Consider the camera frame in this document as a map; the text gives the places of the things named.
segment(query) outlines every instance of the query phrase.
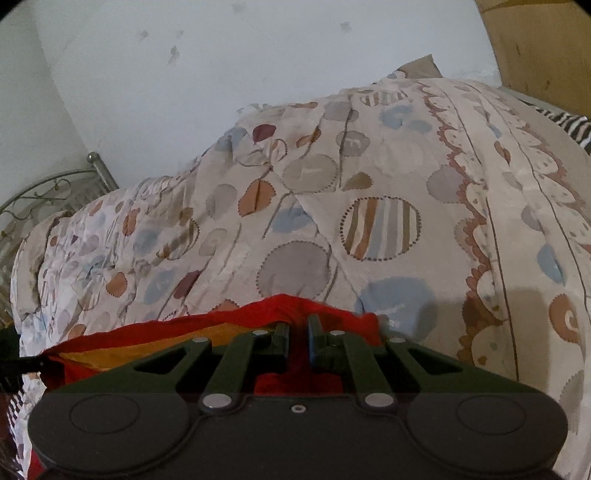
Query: bed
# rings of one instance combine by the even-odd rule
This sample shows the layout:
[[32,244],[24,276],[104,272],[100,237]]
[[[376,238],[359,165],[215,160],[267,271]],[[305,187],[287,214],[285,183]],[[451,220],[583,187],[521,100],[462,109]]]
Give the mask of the bed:
[[[589,156],[515,98],[424,76],[266,108],[176,176],[45,218],[12,269],[21,356],[287,293],[547,392],[569,418],[556,470],[583,478]],[[12,412],[24,471],[44,388],[25,376]]]

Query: round pad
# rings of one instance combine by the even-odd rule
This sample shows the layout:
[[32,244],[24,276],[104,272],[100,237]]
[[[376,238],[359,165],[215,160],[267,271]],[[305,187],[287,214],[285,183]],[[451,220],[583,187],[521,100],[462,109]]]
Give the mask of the round pad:
[[83,432],[102,434],[131,427],[138,417],[138,404],[120,395],[85,398],[70,413],[70,421]]
[[564,412],[542,393],[420,394],[408,427],[440,461],[486,475],[526,473],[551,464],[568,433]]
[[468,398],[460,403],[457,418],[465,427],[476,433],[507,435],[523,426],[525,412],[513,400],[483,395]]
[[189,412],[175,393],[48,393],[33,409],[29,435],[48,466],[105,474],[164,456],[184,437]]

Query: striped fabric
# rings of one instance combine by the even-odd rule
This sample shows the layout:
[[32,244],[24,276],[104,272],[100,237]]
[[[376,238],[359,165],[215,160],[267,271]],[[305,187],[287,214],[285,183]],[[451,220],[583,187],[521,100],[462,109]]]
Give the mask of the striped fabric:
[[584,115],[572,115],[567,112],[553,112],[544,108],[524,102],[535,108],[539,113],[559,124],[574,141],[576,141],[584,150],[591,155],[591,119]]
[[391,260],[406,253],[420,234],[417,210],[405,200],[392,197],[357,200],[341,223],[345,251],[357,260]]

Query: wall stain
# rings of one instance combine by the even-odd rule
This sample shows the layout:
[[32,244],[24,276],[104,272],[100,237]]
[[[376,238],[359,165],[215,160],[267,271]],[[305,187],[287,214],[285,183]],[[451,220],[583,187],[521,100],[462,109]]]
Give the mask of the wall stain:
[[150,34],[148,33],[147,30],[142,30],[141,32],[139,32],[136,37],[138,37],[138,41],[142,41],[143,39],[147,38]]
[[170,60],[168,61],[168,64],[174,65],[176,63],[179,55],[180,55],[180,52],[178,51],[177,46],[174,45],[173,48],[170,49]]
[[246,10],[246,3],[238,2],[238,3],[232,4],[232,10],[234,10],[235,14],[243,14],[244,11]]
[[340,30],[342,33],[349,33],[353,30],[353,27],[351,27],[351,22],[343,22],[340,25]]

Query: red cloth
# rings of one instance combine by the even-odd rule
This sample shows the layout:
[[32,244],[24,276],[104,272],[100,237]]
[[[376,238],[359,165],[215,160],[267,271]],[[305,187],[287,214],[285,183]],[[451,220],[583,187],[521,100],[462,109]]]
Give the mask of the red cloth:
[[[291,326],[287,372],[258,376],[254,393],[257,395],[341,393],[340,377],[332,374],[315,374],[310,369],[307,319],[311,314],[319,315],[325,331],[345,330],[357,333],[363,336],[370,345],[379,345],[381,342],[378,319],[373,313],[357,316],[351,312],[334,309],[311,300],[277,295],[248,304],[238,310],[191,315],[168,322],[138,323],[111,332],[95,333],[68,340],[45,351],[45,354],[50,358],[63,364],[63,371],[59,370],[58,374],[53,372],[53,376],[43,375],[42,378],[48,387],[49,385],[57,387],[97,373],[92,369],[60,358],[59,353],[87,352],[99,348],[137,345],[163,338],[174,338],[222,323],[257,328],[276,322],[286,322]],[[33,452],[28,478],[35,479],[42,471],[37,456]]]

